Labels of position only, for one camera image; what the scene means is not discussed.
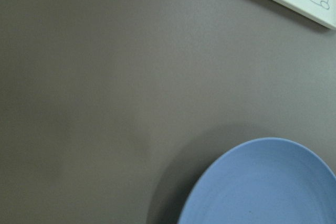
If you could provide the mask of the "blue plate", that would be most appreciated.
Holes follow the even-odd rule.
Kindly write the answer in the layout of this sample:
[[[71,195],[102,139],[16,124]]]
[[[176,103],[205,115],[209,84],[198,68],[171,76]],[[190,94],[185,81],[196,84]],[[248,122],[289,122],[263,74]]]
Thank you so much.
[[[179,223],[335,223],[335,174],[281,138],[240,144],[197,180]]]

